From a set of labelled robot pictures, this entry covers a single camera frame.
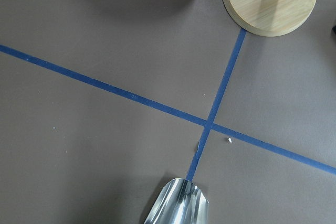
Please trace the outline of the silver metal ice scoop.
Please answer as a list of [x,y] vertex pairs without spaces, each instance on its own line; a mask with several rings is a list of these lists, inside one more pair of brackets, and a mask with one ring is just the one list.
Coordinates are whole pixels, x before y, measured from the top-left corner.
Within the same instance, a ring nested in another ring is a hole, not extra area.
[[145,223],[208,223],[209,202],[193,182],[175,178],[159,193]]

